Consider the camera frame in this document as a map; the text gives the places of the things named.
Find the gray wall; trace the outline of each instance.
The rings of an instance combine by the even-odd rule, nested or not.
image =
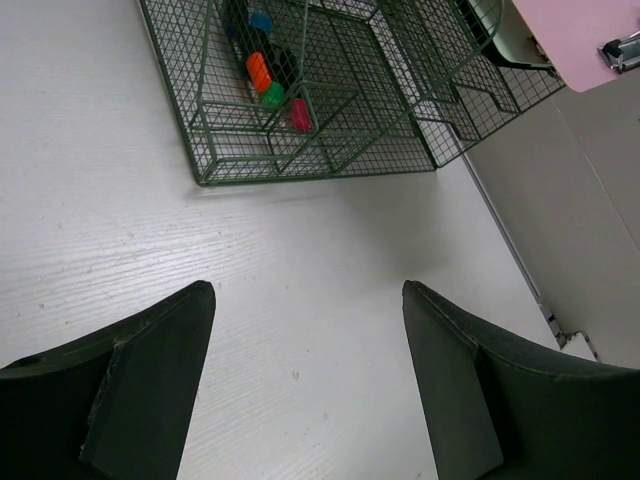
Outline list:
[[[603,361],[640,367],[640,74],[565,89],[470,153],[540,293]]]

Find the wire mesh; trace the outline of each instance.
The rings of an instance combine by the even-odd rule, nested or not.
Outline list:
[[[480,55],[502,0],[140,5],[201,185],[431,171],[562,85]]]

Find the floor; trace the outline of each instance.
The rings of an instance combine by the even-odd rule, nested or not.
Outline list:
[[[602,361],[640,368],[640,71],[569,89],[470,152],[544,302]]]
[[[202,189],[134,0],[6,0],[0,44],[0,364],[211,281],[181,479],[435,478],[405,279],[557,348],[462,162]]]

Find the red object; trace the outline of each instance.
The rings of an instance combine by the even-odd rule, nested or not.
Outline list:
[[[299,132],[308,132],[311,130],[311,118],[307,104],[301,98],[294,98],[291,102],[291,118],[293,126]]]
[[[272,81],[267,63],[264,61],[261,53],[253,52],[249,55],[249,58],[247,58],[247,70],[249,70],[249,76],[258,93],[266,92],[271,86]]]

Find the green object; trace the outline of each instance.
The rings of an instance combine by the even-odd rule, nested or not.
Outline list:
[[[284,88],[278,82],[272,82],[267,91],[260,97],[260,103],[271,107],[277,107],[284,98]]]
[[[139,1],[203,186],[433,171],[562,87],[482,56],[503,0],[482,0],[492,14],[482,22],[468,0],[252,4],[296,59],[279,102],[259,98],[236,40],[219,34],[246,2]],[[311,131],[292,127],[294,98]]]

